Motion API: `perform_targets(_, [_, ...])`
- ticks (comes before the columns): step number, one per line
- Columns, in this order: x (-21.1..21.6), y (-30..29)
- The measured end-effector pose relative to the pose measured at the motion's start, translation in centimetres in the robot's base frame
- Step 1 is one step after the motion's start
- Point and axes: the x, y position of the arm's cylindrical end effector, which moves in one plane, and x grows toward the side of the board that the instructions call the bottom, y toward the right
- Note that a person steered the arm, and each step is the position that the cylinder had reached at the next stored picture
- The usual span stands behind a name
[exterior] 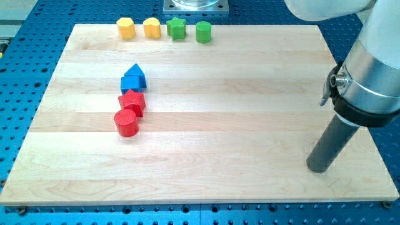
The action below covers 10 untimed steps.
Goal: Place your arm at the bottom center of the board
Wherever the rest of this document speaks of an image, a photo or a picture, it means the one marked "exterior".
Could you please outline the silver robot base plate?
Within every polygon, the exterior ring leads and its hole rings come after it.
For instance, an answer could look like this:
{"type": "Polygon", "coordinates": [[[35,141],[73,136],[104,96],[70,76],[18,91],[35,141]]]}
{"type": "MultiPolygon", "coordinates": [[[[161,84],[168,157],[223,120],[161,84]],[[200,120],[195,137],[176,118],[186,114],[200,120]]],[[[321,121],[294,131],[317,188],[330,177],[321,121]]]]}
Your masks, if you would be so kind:
{"type": "Polygon", "coordinates": [[[228,0],[164,0],[164,14],[228,13],[228,0]]]}

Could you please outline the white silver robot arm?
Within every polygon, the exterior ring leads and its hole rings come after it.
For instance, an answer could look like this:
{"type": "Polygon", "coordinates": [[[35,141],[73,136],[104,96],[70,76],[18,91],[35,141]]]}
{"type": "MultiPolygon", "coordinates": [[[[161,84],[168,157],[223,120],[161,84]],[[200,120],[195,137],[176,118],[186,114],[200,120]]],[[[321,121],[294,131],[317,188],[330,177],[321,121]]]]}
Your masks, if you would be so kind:
{"type": "Polygon", "coordinates": [[[285,0],[305,21],[322,21],[369,10],[343,64],[327,77],[321,104],[330,99],[349,123],[382,127],[399,116],[399,0],[285,0]]]}

